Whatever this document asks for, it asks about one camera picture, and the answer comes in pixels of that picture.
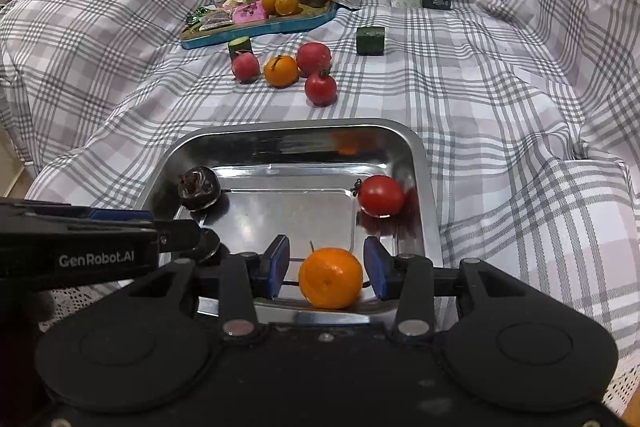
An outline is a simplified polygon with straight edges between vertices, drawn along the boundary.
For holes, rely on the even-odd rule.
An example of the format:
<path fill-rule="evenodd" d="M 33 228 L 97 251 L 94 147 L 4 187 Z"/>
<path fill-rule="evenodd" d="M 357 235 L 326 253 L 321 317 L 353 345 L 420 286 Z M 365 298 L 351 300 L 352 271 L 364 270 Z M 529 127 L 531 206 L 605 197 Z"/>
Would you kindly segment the dark mangosteen front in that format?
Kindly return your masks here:
<path fill-rule="evenodd" d="M 222 192 L 216 173 L 205 166 L 194 167 L 183 173 L 177 191 L 180 204 L 190 211 L 200 211 L 214 205 Z"/>

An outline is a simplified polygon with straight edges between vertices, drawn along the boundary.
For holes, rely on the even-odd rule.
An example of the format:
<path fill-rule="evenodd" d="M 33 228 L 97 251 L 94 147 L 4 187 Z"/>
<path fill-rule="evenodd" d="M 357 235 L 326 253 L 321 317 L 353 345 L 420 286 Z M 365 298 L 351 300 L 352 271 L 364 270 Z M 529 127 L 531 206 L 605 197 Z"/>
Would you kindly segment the red tomato without stem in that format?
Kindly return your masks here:
<path fill-rule="evenodd" d="M 358 179 L 352 191 L 360 209 L 375 218 L 397 215 L 405 202 L 405 193 L 399 183 L 382 174 L 369 176 L 364 180 Z"/>

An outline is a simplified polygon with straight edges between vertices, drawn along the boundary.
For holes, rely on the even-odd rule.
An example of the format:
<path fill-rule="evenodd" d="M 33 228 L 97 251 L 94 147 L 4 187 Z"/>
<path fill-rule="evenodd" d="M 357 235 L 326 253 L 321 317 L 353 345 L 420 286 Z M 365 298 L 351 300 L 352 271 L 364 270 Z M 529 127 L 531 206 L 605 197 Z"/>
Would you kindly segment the small pink radish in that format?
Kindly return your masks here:
<path fill-rule="evenodd" d="M 251 83 L 260 75 L 257 57 L 250 52 L 239 53 L 231 62 L 232 74 L 240 83 Z"/>

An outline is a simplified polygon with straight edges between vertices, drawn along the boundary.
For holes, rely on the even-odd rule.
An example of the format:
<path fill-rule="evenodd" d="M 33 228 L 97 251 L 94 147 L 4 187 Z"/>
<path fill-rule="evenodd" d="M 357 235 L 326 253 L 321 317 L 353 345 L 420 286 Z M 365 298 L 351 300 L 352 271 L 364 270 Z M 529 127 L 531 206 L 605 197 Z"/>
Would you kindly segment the orange mandarin with stem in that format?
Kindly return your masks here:
<path fill-rule="evenodd" d="M 289 55 L 277 55 L 265 64 L 265 80 L 273 88 L 286 88 L 298 80 L 298 66 L 295 58 Z"/>

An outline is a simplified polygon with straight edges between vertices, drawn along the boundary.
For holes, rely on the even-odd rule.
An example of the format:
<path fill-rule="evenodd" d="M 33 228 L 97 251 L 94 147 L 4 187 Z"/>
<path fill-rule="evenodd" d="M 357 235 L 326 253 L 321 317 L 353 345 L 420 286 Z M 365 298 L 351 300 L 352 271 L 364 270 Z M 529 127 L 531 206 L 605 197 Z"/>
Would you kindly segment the red tomato with stem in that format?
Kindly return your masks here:
<path fill-rule="evenodd" d="M 313 72 L 305 81 L 305 94 L 314 106 L 329 106 L 337 100 L 337 84 L 327 70 Z"/>

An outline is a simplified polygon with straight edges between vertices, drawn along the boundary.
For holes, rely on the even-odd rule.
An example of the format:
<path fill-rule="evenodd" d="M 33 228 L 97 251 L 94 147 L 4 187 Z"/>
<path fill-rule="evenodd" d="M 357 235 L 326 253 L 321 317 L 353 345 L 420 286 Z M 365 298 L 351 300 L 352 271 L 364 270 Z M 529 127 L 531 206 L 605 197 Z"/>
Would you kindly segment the cucumber piece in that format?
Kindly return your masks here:
<path fill-rule="evenodd" d="M 250 43 L 250 37 L 234 38 L 228 42 L 228 51 L 230 60 L 234 61 L 239 55 L 243 53 L 252 53 L 253 48 Z"/>
<path fill-rule="evenodd" d="M 385 28 L 362 26 L 356 31 L 356 49 L 360 56 L 380 56 L 385 51 Z"/>

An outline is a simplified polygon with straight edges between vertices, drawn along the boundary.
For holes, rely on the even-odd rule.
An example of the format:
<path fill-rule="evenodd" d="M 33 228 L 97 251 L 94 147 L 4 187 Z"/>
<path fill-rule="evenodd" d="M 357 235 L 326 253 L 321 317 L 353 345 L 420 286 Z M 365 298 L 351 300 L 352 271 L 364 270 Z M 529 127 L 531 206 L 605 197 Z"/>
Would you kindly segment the large red radish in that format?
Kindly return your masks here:
<path fill-rule="evenodd" d="M 303 77 L 314 72 L 329 72 L 331 68 L 331 50 L 322 43 L 307 42 L 296 53 L 296 63 Z"/>

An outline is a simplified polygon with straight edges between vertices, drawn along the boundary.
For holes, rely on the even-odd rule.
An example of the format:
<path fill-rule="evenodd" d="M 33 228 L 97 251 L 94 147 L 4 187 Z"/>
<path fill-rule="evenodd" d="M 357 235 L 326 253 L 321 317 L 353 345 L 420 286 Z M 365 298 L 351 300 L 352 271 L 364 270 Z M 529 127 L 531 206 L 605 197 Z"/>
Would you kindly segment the stainless steel tray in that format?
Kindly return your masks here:
<path fill-rule="evenodd" d="M 262 323 L 393 323 L 396 301 L 376 298 L 370 285 L 349 309 L 311 308 L 297 275 L 314 248 L 344 248 L 360 257 L 366 238 L 376 236 L 393 256 L 442 264 L 430 165 L 420 138 L 402 124 L 343 119 L 203 128 L 168 148 L 134 207 L 157 219 L 186 219 L 178 182 L 198 166 L 213 170 L 222 195 L 196 220 L 230 253 L 261 253 L 278 234 L 290 240 L 278 297 L 255 303 Z M 390 176 L 404 190 L 399 216 L 375 220 L 361 213 L 352 187 L 375 174 Z"/>

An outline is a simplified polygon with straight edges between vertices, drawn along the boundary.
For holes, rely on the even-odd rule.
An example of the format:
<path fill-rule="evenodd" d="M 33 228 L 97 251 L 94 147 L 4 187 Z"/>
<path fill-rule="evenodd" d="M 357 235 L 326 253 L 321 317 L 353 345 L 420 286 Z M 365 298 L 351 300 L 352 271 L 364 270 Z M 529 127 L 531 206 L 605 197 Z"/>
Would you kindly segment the blue snack tray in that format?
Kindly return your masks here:
<path fill-rule="evenodd" d="M 273 16 L 268 20 L 233 24 L 206 31 L 200 31 L 200 24 L 197 24 L 191 28 L 184 28 L 180 32 L 180 44 L 183 49 L 190 50 L 203 46 L 214 46 L 243 37 L 252 38 L 270 34 L 310 31 L 333 20 L 337 11 L 338 5 L 328 1 L 321 9 L 302 5 L 302 12 L 296 15 Z"/>

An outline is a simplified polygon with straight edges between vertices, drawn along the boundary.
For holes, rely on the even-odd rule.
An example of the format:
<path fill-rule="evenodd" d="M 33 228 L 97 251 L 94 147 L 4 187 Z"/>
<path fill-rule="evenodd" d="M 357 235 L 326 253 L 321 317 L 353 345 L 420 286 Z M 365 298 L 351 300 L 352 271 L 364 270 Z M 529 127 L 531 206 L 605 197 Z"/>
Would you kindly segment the green foil candy wrapper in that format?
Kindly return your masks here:
<path fill-rule="evenodd" d="M 195 10 L 186 13 L 184 23 L 186 26 L 191 27 L 197 24 L 203 17 L 206 17 L 208 13 L 213 12 L 214 9 L 215 8 L 207 5 L 198 6 Z"/>

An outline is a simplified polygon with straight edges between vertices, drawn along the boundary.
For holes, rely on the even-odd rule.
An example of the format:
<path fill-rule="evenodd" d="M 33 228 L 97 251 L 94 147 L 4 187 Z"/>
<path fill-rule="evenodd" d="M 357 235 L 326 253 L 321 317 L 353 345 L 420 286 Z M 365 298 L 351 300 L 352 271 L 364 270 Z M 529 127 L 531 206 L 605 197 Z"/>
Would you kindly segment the dark patterned snack packet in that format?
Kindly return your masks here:
<path fill-rule="evenodd" d="M 225 10 L 210 11 L 200 19 L 199 31 L 209 31 L 233 24 L 232 16 Z"/>

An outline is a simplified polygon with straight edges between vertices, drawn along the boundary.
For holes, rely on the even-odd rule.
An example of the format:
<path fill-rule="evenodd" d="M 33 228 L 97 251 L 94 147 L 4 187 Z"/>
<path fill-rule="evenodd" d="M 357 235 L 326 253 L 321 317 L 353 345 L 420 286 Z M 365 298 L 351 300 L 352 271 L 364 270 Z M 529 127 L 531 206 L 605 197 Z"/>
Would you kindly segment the pink snack packet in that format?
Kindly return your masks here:
<path fill-rule="evenodd" d="M 238 6 L 232 13 L 232 22 L 235 25 L 262 22 L 268 20 L 269 14 L 262 6 L 260 0 Z"/>

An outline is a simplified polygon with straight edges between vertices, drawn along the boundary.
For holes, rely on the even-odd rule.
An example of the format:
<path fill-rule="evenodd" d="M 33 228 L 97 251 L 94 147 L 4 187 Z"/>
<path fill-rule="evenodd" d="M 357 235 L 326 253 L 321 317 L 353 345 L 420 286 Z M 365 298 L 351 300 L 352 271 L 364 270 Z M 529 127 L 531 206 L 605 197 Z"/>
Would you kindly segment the small orange in tray left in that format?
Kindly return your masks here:
<path fill-rule="evenodd" d="M 276 12 L 276 2 L 277 0 L 262 0 L 262 8 L 268 16 Z"/>

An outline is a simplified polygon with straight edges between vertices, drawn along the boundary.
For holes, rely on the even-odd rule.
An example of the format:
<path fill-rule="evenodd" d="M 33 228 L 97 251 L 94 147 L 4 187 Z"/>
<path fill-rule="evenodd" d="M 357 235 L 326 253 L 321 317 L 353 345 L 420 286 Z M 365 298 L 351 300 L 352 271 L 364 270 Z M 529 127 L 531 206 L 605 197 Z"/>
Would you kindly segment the small orange in tray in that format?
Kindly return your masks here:
<path fill-rule="evenodd" d="M 276 12 L 276 2 L 277 0 L 262 0 L 262 8 L 268 16 Z"/>
<path fill-rule="evenodd" d="M 298 0 L 274 0 L 273 9 L 279 16 L 296 15 L 300 11 Z"/>

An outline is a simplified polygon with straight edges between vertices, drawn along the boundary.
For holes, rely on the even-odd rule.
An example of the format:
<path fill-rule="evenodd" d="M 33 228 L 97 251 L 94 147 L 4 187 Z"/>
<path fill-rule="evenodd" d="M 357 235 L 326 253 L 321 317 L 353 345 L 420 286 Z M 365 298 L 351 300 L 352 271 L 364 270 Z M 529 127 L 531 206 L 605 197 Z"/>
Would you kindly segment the small orange in tray right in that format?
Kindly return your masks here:
<path fill-rule="evenodd" d="M 298 0 L 274 0 L 273 9 L 279 16 L 296 15 L 300 11 Z"/>

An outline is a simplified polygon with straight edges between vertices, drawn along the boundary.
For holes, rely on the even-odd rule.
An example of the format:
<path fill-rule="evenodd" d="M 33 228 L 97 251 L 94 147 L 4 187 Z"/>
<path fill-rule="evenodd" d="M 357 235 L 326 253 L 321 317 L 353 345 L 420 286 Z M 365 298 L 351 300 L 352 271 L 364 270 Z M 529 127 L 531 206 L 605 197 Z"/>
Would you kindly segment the plaid grey white cloth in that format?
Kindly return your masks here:
<path fill-rule="evenodd" d="M 442 262 L 475 256 L 601 322 L 639 382 L 639 0 L 363 0 L 311 35 L 328 108 L 237 83 L 224 46 L 186 50 L 186 13 L 226 0 L 14 0 L 1 11 L 1 124 L 30 195 L 134 205 L 163 153 L 213 124 L 385 118 L 420 136 Z M 356 31 L 385 28 L 360 56 Z"/>

